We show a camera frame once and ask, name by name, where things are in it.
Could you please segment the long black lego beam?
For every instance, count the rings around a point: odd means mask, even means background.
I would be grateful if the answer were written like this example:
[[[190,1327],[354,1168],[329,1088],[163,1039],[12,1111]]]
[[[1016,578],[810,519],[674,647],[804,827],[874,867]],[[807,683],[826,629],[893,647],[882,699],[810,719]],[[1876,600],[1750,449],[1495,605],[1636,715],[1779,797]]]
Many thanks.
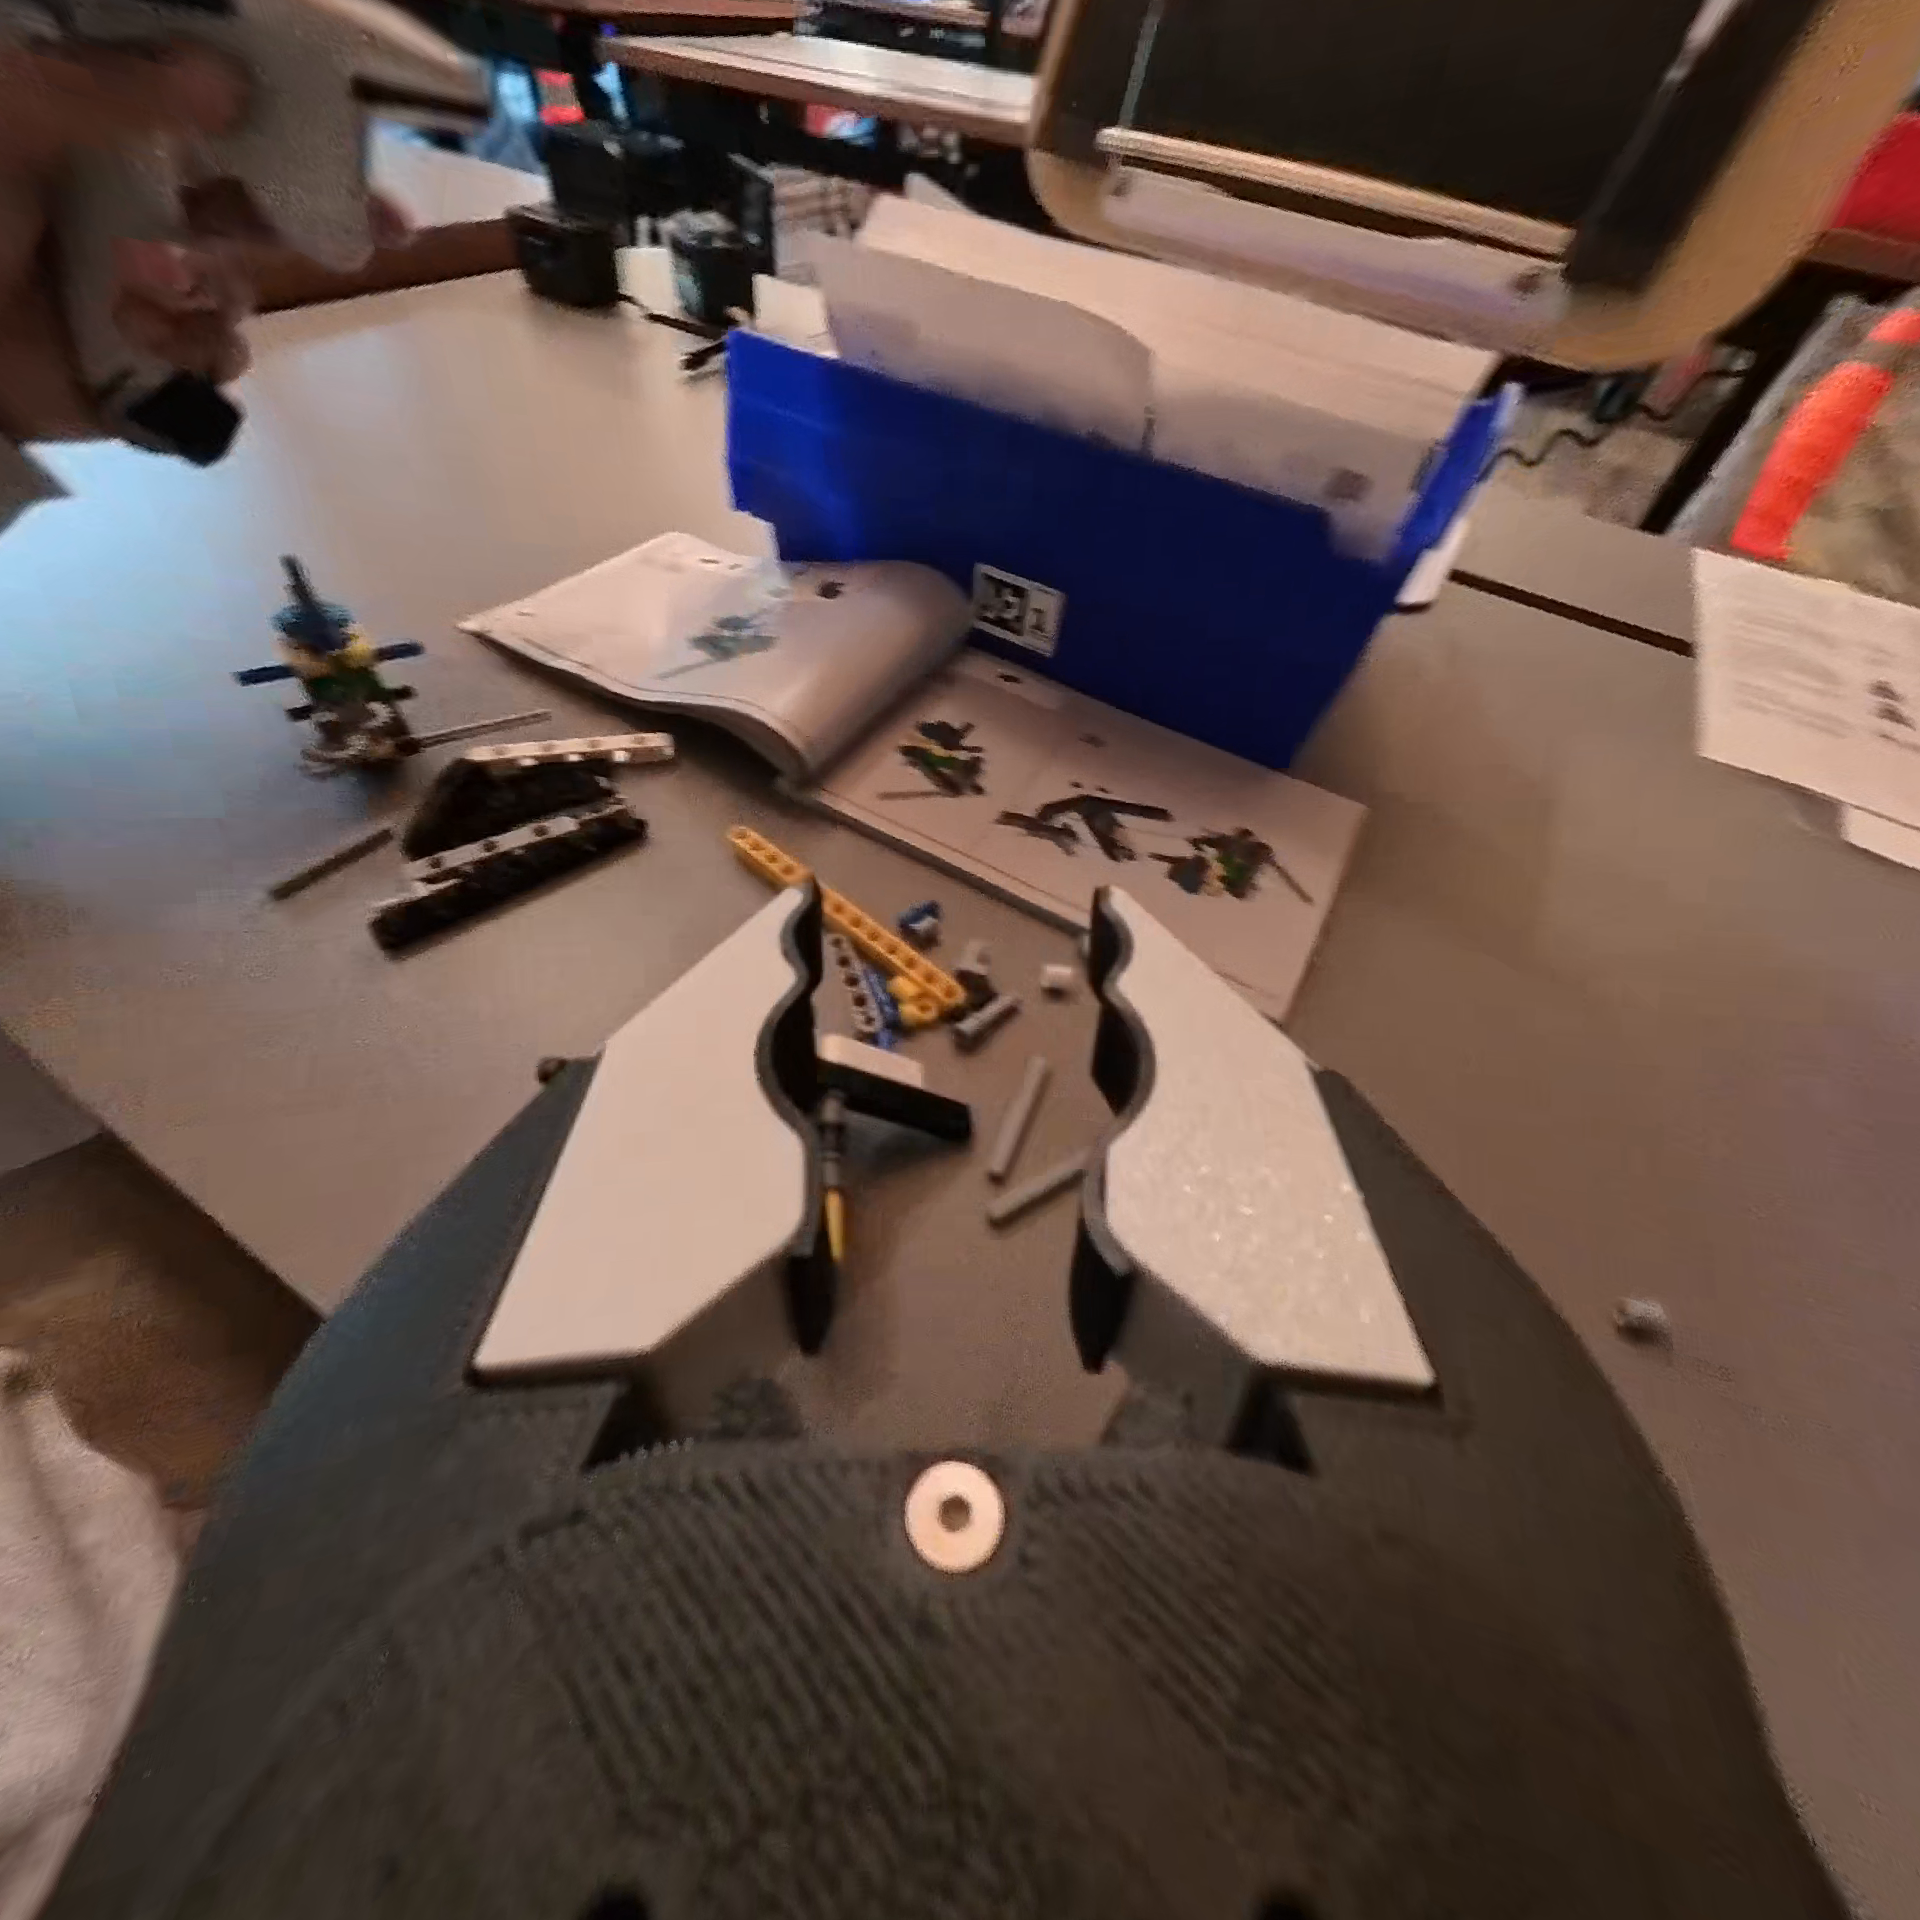
[[[374,904],[369,943],[386,954],[420,952],[456,925],[474,925],[540,886],[578,876],[626,849],[641,849],[652,824],[626,806],[550,815],[540,824],[426,853],[406,867],[406,898]]]

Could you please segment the light grey lego beam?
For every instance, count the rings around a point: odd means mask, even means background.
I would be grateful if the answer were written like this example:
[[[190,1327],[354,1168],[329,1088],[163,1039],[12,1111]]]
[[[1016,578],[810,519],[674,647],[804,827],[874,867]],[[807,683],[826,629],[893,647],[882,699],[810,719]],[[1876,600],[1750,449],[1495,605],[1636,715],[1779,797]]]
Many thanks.
[[[580,732],[580,741],[535,741],[535,744],[482,744],[462,752],[462,770],[488,776],[518,776],[535,770],[662,770],[678,747],[671,732]]]

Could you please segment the printed paper sheet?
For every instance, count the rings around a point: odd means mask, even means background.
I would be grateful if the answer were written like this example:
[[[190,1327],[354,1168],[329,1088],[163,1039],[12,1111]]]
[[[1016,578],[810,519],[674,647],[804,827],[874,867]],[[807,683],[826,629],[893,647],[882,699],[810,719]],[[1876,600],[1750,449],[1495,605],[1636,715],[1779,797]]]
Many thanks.
[[[1801,792],[1834,843],[1917,871],[1917,605],[1694,552],[1694,747]]]

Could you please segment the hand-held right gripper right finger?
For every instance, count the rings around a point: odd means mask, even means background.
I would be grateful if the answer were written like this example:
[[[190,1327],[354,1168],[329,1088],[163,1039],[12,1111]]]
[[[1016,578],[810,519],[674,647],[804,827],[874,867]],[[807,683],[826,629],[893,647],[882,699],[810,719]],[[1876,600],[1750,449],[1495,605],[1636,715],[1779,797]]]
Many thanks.
[[[1289,1399],[1434,1403],[1313,1064],[1133,892],[1090,923],[1095,1093],[1073,1356],[1122,1370],[1203,1441],[1289,1441]]]

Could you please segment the person's left hand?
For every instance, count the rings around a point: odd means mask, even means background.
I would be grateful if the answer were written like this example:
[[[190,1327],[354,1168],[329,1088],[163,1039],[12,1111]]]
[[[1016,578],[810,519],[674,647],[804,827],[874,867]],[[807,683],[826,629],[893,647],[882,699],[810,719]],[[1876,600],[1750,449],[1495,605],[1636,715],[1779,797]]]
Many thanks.
[[[51,246],[62,161],[138,140],[228,134],[244,83],[205,51],[12,43],[0,64],[0,428],[6,443],[87,443],[102,421],[76,371]],[[180,246],[118,246],[118,325],[174,371],[244,375],[243,320],[255,312],[276,232],[234,182],[190,192]]]

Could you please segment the small black box device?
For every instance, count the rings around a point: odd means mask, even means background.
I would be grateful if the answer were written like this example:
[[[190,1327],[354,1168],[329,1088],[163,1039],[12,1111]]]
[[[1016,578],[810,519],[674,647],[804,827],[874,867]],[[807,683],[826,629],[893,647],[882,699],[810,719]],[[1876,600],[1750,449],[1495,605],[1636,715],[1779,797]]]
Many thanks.
[[[556,200],[503,215],[521,284],[559,312],[606,314],[626,307],[615,232]]]
[[[662,223],[662,246],[684,320],[724,336],[754,320],[756,274],[776,274],[776,187],[774,167],[745,155],[707,155],[689,187],[692,200]]]

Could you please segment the yellow lego beam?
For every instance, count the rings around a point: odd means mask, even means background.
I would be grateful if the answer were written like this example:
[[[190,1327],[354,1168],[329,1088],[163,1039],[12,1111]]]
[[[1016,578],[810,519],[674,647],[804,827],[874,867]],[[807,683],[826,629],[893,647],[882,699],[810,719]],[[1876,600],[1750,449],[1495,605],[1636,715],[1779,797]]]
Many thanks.
[[[819,886],[826,929],[838,929],[882,976],[905,1030],[948,1023],[968,1008],[968,988],[954,976],[945,976],[926,952],[868,918],[858,899],[819,880],[807,861],[754,827],[728,827],[724,837],[732,856],[766,886]]]

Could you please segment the orange object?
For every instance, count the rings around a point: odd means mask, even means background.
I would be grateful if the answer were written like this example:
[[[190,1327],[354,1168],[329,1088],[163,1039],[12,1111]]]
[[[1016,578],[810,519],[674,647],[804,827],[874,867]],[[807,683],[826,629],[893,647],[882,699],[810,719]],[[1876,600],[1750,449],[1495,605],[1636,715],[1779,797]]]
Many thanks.
[[[1885,307],[1859,344],[1790,402],[1730,534],[1731,557],[1767,567],[1790,557],[1795,527],[1834,481],[1864,428],[1880,421],[1885,397],[1917,358],[1917,344],[1920,300],[1908,291],[1905,300]]]

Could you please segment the plywood chair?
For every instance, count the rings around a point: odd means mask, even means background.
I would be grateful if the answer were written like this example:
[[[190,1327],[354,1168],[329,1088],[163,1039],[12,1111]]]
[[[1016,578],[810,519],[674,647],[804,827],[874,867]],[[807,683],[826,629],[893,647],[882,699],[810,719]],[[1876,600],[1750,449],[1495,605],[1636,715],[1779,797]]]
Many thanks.
[[[1097,246],[1554,371],[1644,371],[1817,246],[1905,0],[1058,3],[1022,175]]]

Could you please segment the black curved lego panel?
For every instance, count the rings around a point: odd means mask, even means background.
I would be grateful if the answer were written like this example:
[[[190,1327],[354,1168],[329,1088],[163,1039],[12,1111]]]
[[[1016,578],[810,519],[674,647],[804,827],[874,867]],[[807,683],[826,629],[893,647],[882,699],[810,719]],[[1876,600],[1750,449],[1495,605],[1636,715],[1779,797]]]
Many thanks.
[[[615,797],[618,790],[609,781],[606,759],[518,764],[467,752],[440,770],[398,833],[398,853],[423,861]]]

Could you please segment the background wooden table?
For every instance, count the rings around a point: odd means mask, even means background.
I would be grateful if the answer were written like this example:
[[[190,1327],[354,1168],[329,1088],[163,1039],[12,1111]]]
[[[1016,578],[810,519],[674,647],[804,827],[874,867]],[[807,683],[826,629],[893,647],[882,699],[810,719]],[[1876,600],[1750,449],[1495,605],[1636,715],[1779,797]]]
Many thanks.
[[[609,58],[632,74],[797,111],[873,112],[991,146],[1030,146],[1041,99],[1041,83],[1016,67],[807,37],[615,37]]]

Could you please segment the blue plastic bin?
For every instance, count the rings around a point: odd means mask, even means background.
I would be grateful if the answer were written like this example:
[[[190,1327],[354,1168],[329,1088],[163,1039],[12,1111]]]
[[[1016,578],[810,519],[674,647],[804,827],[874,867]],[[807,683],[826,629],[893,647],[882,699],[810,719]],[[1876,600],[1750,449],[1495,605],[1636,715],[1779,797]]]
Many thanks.
[[[761,336],[728,341],[732,507],[783,563],[909,563],[974,641],[1107,709],[1289,770],[1417,563],[1476,501],[1516,390],[1471,397],[1389,552],[1326,514]]]

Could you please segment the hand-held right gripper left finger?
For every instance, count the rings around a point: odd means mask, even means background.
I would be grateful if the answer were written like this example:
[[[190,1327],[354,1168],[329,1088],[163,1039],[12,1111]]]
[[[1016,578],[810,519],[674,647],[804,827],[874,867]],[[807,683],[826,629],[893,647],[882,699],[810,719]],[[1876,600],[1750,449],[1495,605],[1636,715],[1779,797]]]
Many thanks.
[[[626,1019],[586,1079],[474,1347],[477,1377],[728,1377],[826,1345],[823,898],[776,892]]]

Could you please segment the colourful lego gear assembly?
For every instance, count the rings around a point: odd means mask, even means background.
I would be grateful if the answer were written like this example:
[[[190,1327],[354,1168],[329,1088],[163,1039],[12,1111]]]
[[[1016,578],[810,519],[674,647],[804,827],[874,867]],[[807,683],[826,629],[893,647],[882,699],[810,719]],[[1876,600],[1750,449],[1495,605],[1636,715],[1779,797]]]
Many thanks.
[[[423,752],[410,725],[415,683],[387,671],[420,659],[420,641],[374,647],[361,620],[310,587],[300,557],[281,557],[285,600],[269,620],[276,659],[232,671],[243,690],[294,690],[285,709],[306,731],[300,770],[310,776],[396,770]]]

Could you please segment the person's grey clothed body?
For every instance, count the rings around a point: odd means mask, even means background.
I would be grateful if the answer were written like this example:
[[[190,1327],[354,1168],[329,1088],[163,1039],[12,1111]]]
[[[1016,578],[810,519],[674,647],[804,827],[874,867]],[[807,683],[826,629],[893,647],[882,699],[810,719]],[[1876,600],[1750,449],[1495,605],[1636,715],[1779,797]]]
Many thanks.
[[[0,1916],[30,1920],[84,1839],[179,1590],[148,1477],[87,1446],[30,1356],[0,1356]]]

